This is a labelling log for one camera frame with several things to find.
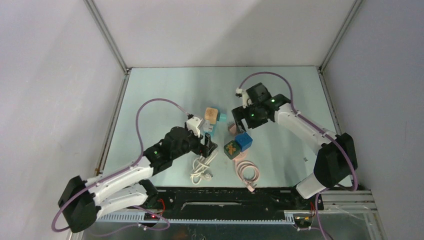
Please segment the pink brown plug adapter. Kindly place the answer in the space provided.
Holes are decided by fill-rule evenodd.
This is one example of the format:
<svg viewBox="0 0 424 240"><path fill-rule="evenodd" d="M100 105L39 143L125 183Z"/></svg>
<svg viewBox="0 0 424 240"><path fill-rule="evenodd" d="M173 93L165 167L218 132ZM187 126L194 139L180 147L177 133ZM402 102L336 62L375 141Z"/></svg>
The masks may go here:
<svg viewBox="0 0 424 240"><path fill-rule="evenodd" d="M230 123L228 125L228 132L233 136L237 134L237 126L235 123Z"/></svg>

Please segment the teal plug adapter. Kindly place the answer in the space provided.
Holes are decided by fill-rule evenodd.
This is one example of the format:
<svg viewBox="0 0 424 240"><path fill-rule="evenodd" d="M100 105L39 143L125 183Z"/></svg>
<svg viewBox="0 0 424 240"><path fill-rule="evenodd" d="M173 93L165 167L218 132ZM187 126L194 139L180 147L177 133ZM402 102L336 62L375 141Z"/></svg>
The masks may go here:
<svg viewBox="0 0 424 240"><path fill-rule="evenodd" d="M220 113L217 120L219 122L226 122L227 121L227 115L225 113Z"/></svg>

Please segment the teal power strip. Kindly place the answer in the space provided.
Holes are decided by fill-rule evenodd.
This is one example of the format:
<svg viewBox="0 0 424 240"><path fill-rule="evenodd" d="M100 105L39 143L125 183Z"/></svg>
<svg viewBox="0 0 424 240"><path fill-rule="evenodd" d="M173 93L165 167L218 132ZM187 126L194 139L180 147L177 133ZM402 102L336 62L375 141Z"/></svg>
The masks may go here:
<svg viewBox="0 0 424 240"><path fill-rule="evenodd" d="M209 133L211 135L211 137L212 137L214 135L214 133L215 133L217 122L216 122L215 125L212 125L212 124L210 124L210 122L208 120L205 120L204 119L204 123L202 125L202 130L205 133Z"/></svg>

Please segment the blue cube socket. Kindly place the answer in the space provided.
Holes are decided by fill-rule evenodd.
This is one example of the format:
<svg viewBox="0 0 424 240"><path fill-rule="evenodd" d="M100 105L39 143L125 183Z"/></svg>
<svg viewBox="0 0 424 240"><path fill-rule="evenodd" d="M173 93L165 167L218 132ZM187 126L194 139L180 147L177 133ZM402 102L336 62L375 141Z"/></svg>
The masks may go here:
<svg viewBox="0 0 424 240"><path fill-rule="evenodd" d="M239 145L241 152L246 151L253 143L252 137L247 132L236 135L234 140Z"/></svg>

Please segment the dark green cube socket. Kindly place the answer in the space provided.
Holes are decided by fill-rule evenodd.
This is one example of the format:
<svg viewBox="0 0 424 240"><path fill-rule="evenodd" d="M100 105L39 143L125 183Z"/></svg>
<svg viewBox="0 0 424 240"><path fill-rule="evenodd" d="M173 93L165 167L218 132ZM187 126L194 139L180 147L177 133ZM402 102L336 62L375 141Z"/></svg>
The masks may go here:
<svg viewBox="0 0 424 240"><path fill-rule="evenodd" d="M235 140L231 140L223 146L223 152L230 160L233 160L241 153L241 147Z"/></svg>

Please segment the beige cube adapter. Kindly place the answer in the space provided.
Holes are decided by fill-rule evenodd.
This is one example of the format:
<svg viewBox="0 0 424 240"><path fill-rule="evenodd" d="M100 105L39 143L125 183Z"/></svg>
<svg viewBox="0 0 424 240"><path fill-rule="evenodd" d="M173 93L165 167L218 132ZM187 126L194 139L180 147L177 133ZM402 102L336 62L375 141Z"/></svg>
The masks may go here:
<svg viewBox="0 0 424 240"><path fill-rule="evenodd" d="M204 119L209 121L211 125L215 125L217 123L217 118L219 115L219 110L213 107L207 107L204 113Z"/></svg>

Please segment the pink round power strip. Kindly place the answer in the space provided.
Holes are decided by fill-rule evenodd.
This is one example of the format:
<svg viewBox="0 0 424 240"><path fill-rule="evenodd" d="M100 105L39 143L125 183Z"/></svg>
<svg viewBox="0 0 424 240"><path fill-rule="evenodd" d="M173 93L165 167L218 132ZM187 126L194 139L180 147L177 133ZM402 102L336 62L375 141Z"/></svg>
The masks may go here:
<svg viewBox="0 0 424 240"><path fill-rule="evenodd" d="M244 161L246 157L249 155L249 150L245 150L243 152L240 152L237 156L235 156L232 160L234 162Z"/></svg>

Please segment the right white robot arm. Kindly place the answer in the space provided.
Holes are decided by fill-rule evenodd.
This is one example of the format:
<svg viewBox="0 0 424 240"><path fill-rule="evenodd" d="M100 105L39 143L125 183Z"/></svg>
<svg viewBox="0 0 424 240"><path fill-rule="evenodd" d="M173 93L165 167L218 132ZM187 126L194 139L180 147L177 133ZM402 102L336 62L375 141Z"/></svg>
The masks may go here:
<svg viewBox="0 0 424 240"><path fill-rule="evenodd" d="M290 196L295 208L304 209L312 196L338 185L358 168L353 138L348 133L336 134L301 116L286 96L272 96L262 83L248 89L237 88L235 95L242 99L242 105L231 111L240 131L272 121L295 134L316 155L312 173L295 186L296 191Z"/></svg>

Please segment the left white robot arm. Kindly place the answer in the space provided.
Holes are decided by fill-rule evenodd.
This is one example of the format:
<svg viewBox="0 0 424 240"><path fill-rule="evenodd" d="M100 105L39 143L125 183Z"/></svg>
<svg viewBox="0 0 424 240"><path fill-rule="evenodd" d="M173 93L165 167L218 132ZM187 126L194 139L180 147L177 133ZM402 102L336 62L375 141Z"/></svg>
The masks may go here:
<svg viewBox="0 0 424 240"><path fill-rule="evenodd" d="M176 126L158 143L144 149L135 162L109 175L86 180L79 175L71 178L58 201L58 214L63 215L68 224L65 229L79 233L111 212L141 205L153 208L158 194L150 177L167 170L174 160L185 154L208 158L217 148L209 133L201 135L187 127Z"/></svg>

